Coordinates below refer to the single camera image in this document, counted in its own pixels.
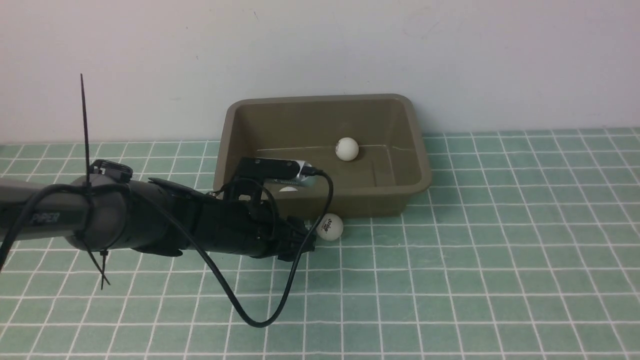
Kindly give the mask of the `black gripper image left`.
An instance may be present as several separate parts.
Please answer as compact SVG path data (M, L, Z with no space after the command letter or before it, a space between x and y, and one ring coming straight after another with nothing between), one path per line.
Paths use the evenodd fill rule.
M306 243L296 243L307 235ZM252 207L247 202L226 202L208 194L198 197L198 246L204 251L256 259L276 256L291 263L298 253L313 252L316 239L304 219L288 216L286 224L266 202Z

